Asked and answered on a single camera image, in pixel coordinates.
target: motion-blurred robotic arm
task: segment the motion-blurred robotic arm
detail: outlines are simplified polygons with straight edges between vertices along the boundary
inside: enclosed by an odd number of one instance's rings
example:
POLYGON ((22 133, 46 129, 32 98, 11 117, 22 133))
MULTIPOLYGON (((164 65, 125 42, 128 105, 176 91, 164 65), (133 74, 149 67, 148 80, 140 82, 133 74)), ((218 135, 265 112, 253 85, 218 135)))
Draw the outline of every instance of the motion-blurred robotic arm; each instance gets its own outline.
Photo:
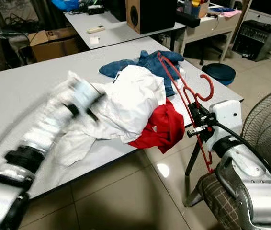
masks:
POLYGON ((239 135, 242 127, 239 101, 228 100, 207 111, 189 105, 196 128, 209 151, 221 162, 215 170, 223 187, 235 198, 240 226, 244 230, 271 230, 271 168, 239 135))
POLYGON ((17 149, 5 155, 7 161, 0 166, 0 230, 18 229, 29 203, 27 191, 58 134, 79 114, 90 113, 89 107, 103 96, 84 80, 75 79, 70 87, 69 100, 45 112, 17 149))

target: round blue seat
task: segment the round blue seat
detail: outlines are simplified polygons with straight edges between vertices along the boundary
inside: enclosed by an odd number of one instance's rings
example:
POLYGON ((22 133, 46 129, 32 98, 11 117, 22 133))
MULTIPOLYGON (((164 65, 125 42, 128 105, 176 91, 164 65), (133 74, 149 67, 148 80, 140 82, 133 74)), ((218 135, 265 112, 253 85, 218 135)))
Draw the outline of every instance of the round blue seat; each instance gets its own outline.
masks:
POLYGON ((236 71, 232 67, 220 63, 203 66, 202 71, 223 85, 231 84, 236 76, 236 71))

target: white desk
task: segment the white desk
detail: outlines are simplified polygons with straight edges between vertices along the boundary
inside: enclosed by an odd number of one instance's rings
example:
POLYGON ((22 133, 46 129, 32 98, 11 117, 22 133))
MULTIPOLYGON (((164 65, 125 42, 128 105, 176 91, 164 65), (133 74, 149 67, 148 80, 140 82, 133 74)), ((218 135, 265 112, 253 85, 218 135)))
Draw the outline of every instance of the white desk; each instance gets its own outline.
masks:
MULTIPOLYGON (((146 37, 0 72, 0 133, 37 98, 64 81, 67 78, 68 70, 78 73, 90 82, 112 82, 112 78, 98 73, 99 68, 112 61, 139 57, 142 49, 147 50, 148 53, 156 50, 167 50, 153 39, 146 37)), ((209 87, 208 84, 199 78, 202 72, 187 61, 182 62, 182 66, 187 72, 186 80, 189 85, 195 92, 205 95, 209 87)), ((215 80, 214 86, 215 93, 213 98, 203 103, 206 107, 225 99, 243 99, 215 80)), ((185 125, 189 125, 190 118, 187 116, 186 109, 182 105, 179 96, 173 96, 171 101, 176 110, 183 114, 185 125)), ((34 115, 27 117, 4 140, 0 146, 0 164, 4 161, 2 156, 8 150, 15 149, 21 136, 31 126, 34 115)), ((83 160, 76 162, 68 168, 55 164, 54 156, 50 155, 38 172, 37 179, 30 190, 31 197, 54 189, 60 184, 82 176, 133 150, 135 150, 134 147, 122 144, 119 139, 96 141, 83 160)))
POLYGON ((131 27, 127 25, 126 21, 120 22, 119 20, 117 20, 110 13, 110 11, 106 11, 105 13, 95 15, 88 15, 86 13, 69 15, 68 13, 66 13, 65 16, 90 49, 111 46, 118 43, 139 39, 141 37, 147 37, 185 27, 185 25, 175 23, 175 26, 172 28, 154 31, 147 34, 138 34, 136 31, 134 31, 131 27), (99 25, 103 25, 106 29, 104 31, 100 31, 93 34, 89 34, 86 32, 88 29, 97 27, 99 25), (90 43, 90 37, 93 36, 99 37, 98 44, 90 43))
MULTIPOLYGON (((215 7, 221 6, 214 5, 209 8, 212 10, 215 7)), ((214 17, 203 17, 198 27, 195 28, 187 27, 184 33, 178 39, 181 42, 180 54, 183 55, 186 43, 198 41, 203 38, 212 37, 215 35, 230 33, 229 36, 227 37, 226 45, 223 49, 221 58, 219 60, 219 62, 221 63, 226 56, 229 44, 231 42, 232 36, 234 34, 240 16, 241 13, 238 13, 231 18, 226 18, 222 15, 220 15, 218 19, 214 17)))

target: red shirt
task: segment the red shirt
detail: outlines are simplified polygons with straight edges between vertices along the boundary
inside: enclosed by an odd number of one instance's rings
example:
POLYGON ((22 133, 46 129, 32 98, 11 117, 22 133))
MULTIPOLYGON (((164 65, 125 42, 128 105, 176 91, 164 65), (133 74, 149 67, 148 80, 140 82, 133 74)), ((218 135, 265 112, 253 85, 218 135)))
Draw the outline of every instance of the red shirt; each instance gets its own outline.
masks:
POLYGON ((158 146, 165 153, 183 138, 184 130, 183 116, 166 99, 166 104, 154 110, 141 136, 128 144, 139 149, 158 146))

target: checkered cloth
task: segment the checkered cloth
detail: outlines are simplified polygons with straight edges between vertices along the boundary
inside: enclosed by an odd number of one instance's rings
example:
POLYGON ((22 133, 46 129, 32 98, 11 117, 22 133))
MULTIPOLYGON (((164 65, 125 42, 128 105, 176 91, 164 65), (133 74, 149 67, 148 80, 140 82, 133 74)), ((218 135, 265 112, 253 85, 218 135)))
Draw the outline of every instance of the checkered cloth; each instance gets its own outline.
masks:
POLYGON ((241 230, 236 201, 224 189, 215 173, 202 176, 196 185, 196 189, 224 229, 241 230))

